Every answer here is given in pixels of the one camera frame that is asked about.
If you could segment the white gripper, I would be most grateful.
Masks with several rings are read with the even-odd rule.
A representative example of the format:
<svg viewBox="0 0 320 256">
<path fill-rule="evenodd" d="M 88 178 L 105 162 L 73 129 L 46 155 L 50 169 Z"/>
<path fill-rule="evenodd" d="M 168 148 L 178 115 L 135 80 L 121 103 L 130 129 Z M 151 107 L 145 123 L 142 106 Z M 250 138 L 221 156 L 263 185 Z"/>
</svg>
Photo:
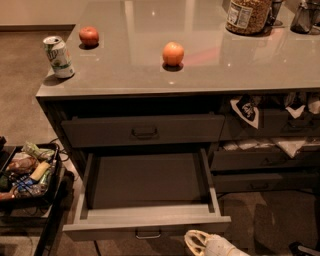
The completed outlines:
<svg viewBox="0 0 320 256">
<path fill-rule="evenodd" d="M 189 230 L 184 241 L 194 256 L 250 256 L 219 235 Z"/>
</svg>

